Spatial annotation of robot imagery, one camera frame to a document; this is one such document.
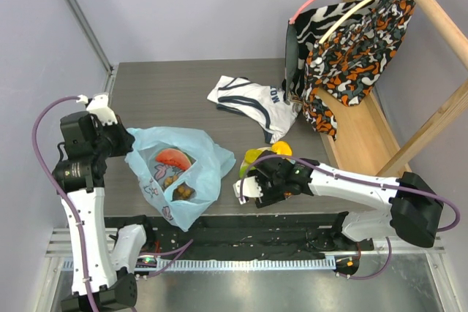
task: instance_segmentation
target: blue plastic bag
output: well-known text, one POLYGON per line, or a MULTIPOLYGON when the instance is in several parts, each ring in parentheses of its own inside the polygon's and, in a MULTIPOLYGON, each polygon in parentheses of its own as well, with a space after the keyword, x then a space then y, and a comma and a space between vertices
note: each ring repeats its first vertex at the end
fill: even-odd
POLYGON ((143 196, 169 223, 186 232, 218 199, 221 178, 235 164, 234 154, 215 144, 206 132, 199 129, 153 127, 129 128, 127 131, 135 137, 135 142, 133 152, 127 154, 125 162, 138 177, 143 196), (179 149, 194 162, 163 191, 154 178, 159 172, 154 159, 168 148, 179 149), (189 200, 174 200, 174 191, 180 185, 195 190, 189 200))

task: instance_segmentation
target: wooden shelf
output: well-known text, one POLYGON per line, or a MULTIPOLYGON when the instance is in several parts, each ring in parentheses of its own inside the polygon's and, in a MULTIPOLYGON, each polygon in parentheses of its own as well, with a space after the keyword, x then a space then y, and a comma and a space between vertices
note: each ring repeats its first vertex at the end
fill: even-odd
MULTIPOLYGON (((376 175, 400 147, 373 93, 353 107, 344 106, 322 89, 318 96, 338 122, 336 141, 321 134, 330 163, 341 170, 376 175)), ((404 171, 411 172, 408 164, 393 176, 404 171)))

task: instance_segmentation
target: clothes rack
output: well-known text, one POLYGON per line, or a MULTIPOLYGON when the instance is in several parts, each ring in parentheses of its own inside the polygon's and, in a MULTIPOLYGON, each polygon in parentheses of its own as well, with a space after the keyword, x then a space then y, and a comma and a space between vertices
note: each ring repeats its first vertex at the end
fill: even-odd
MULTIPOLYGON (((415 1, 468 69, 468 39, 436 0, 415 1)), ((319 92, 319 95, 335 113, 340 123, 340 135, 337 141, 333 141, 328 135, 322 135, 331 163, 352 172, 392 176, 409 171, 407 162, 468 107, 468 80, 401 148, 373 93, 355 107, 345 107, 324 91, 319 92)))

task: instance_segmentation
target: folded garment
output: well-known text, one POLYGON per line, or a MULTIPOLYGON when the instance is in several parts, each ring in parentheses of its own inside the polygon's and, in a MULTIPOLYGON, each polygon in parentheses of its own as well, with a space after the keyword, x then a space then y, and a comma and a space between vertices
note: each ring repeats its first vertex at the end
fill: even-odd
POLYGON ((288 104, 284 92, 269 85, 252 83, 244 77, 221 76, 208 100, 218 110, 252 118, 261 125, 265 142, 273 144, 283 138, 301 109, 300 104, 288 104))

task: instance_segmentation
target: watermelon slice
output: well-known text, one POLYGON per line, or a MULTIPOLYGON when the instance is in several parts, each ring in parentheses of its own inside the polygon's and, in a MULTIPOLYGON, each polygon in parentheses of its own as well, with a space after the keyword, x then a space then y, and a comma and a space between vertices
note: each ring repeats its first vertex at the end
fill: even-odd
POLYGON ((155 160, 162 164, 176 166, 183 171, 187 171, 192 166, 189 157, 177 149, 164 149, 156 156, 155 160))

